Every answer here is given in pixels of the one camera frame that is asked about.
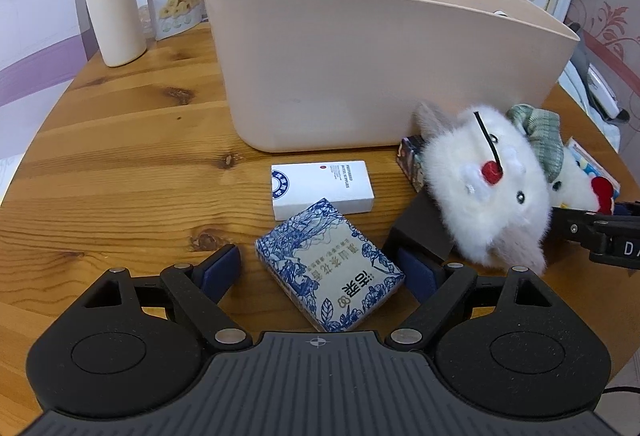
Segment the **stuffed animal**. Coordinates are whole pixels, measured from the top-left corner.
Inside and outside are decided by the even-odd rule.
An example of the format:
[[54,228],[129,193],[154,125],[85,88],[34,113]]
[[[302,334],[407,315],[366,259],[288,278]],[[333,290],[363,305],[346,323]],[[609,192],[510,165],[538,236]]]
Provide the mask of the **stuffed animal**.
[[[450,117],[423,102],[424,180],[460,254],[485,266],[545,270],[540,241],[550,202],[545,174],[527,139],[496,109]],[[492,258],[492,252],[501,261]]]
[[558,114],[521,103],[507,111],[507,118],[535,152],[552,207],[612,213],[613,185],[606,178],[590,177],[562,145]]

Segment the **white cardboard box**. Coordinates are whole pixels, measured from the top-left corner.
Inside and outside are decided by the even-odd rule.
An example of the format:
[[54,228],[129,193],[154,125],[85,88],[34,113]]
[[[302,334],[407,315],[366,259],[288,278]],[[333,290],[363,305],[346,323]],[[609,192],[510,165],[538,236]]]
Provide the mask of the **white cardboard box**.
[[364,161],[271,165],[276,221],[289,219],[320,199],[341,214],[370,212],[373,190]]

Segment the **blue and white box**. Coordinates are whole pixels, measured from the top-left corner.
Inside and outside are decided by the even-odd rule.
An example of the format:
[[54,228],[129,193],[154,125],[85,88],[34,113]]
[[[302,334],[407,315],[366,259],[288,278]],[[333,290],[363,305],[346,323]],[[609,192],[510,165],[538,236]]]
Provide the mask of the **blue and white box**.
[[255,242],[277,282],[320,332],[354,329],[404,274],[326,199]]

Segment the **red nose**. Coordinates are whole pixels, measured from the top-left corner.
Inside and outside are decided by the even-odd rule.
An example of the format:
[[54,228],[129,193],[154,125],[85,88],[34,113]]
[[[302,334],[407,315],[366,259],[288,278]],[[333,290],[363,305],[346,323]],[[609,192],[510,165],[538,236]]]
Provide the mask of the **red nose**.
[[490,185],[495,185],[502,178],[502,172],[498,168],[498,164],[495,161],[487,161],[482,165],[482,177],[484,181]]

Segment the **wooden table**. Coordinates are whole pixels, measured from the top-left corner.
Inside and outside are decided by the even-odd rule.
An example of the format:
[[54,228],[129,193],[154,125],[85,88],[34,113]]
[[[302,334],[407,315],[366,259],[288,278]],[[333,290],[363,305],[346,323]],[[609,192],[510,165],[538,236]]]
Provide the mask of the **wooden table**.
[[[631,175],[558,86],[546,107],[638,199]],[[0,435],[39,413],[24,374],[33,341],[107,268],[157,274],[198,263],[227,242],[243,270],[220,305],[254,336],[308,323],[254,254],[274,226],[270,165],[364,159],[376,201],[350,219],[378,246],[414,197],[395,148],[268,155],[236,135],[208,25],[150,45],[127,66],[98,55],[66,90],[27,152],[0,207]],[[568,243],[548,247],[545,280],[607,344],[614,372],[640,342],[640,273],[588,261]],[[390,331],[417,306],[401,289],[362,329]]]

